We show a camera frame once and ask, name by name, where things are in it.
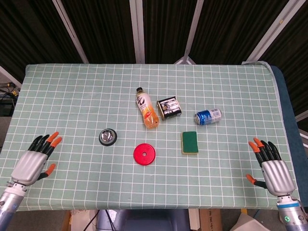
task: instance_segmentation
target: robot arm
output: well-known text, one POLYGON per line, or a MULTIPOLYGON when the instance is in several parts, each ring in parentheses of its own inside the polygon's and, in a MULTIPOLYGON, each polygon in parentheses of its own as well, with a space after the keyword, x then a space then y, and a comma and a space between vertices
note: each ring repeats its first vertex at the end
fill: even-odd
POLYGON ((308 231, 307 215, 298 199, 291 196, 295 185, 286 163, 281 160, 276 146, 271 142, 254 138, 248 142, 260 164, 264 181, 258 181, 247 174, 247 179, 256 186, 268 189, 277 196, 277 208, 287 231, 308 231))
POLYGON ((56 132, 51 136, 38 136, 18 161, 11 174, 12 180, 8 182, 7 188, 0 197, 0 231, 8 227, 26 195, 26 187, 48 177, 53 172, 55 164, 50 165, 45 172, 42 170, 54 148, 62 140, 61 137, 55 139, 58 134, 56 132))

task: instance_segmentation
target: blue cloth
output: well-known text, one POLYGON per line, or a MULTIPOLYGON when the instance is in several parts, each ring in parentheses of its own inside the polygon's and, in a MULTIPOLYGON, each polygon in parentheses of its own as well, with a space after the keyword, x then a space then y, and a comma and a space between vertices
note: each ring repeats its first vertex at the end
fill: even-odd
POLYGON ((302 139, 300 138, 294 112, 288 94, 283 74, 276 66, 271 66, 275 75, 285 131, 287 134, 291 152, 299 196, 304 207, 308 206, 308 159, 305 153, 302 139))

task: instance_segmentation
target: tin can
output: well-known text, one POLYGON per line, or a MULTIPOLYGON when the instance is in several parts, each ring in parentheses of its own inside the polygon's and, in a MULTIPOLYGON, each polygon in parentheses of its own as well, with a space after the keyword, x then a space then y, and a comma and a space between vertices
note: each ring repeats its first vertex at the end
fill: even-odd
POLYGON ((163 120, 181 115, 181 107, 176 97, 157 101, 157 108, 163 120))
POLYGON ((213 108, 210 110, 198 112, 194 115, 194 120, 197 125, 206 125, 220 121, 221 116, 221 110, 218 108, 213 108))

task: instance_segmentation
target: cardboard box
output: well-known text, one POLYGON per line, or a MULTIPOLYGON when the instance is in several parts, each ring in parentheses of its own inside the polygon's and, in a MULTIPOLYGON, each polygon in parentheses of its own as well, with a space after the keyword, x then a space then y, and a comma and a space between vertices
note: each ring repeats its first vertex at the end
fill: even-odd
POLYGON ((222 231, 220 209, 199 209, 202 231, 222 231))
POLYGON ((188 209, 189 223, 191 230, 198 230, 200 228, 199 210, 197 208, 188 209))
POLYGON ((69 221, 71 218, 71 210, 67 210, 63 219, 61 231, 70 231, 69 221))

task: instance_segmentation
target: orange fingertip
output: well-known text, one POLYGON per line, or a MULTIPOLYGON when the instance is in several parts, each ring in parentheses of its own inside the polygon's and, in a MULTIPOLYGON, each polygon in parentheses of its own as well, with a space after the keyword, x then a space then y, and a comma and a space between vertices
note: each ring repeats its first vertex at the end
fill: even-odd
POLYGON ((49 138, 46 140, 46 142, 51 143, 53 141, 53 139, 57 137, 57 135, 59 135, 59 133, 56 131, 54 134, 49 136, 49 138))
POLYGON ((58 137, 54 142, 51 143, 51 147, 56 147, 62 140, 62 137, 58 137))
POLYGON ((257 180, 254 179, 250 174, 246 174, 246 178, 247 178, 247 180, 249 180, 249 182, 252 183, 253 185, 254 185, 255 182, 257 181, 257 180))
POLYGON ((54 170, 55 167, 56 167, 56 164, 50 165, 49 168, 46 170, 45 173, 49 176, 49 175, 53 172, 53 170, 54 170))
POLYGON ((261 141, 260 141, 259 139, 254 138, 254 141, 256 142, 256 144, 257 144, 257 146, 258 146, 259 148, 264 147, 264 145, 261 143, 261 141))
POLYGON ((260 152, 260 149, 253 142, 249 141, 248 144, 252 148, 254 153, 259 153, 260 152))

